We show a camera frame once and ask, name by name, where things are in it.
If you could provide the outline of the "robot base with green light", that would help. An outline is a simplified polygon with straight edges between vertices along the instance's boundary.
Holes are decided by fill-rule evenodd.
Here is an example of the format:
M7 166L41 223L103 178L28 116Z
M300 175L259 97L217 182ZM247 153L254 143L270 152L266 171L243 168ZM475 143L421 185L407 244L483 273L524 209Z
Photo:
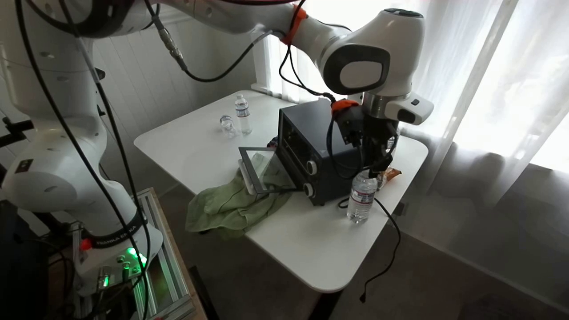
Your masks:
M99 248L74 223L74 320L192 320L202 310L153 189L137 196L146 226Z

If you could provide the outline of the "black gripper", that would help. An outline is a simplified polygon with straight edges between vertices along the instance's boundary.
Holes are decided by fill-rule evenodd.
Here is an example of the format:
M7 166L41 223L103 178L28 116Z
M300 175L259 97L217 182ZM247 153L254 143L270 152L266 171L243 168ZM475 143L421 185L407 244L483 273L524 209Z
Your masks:
M359 152L361 164L371 175L389 168L398 143L395 121L375 120L357 104L336 104L334 121L343 141Z

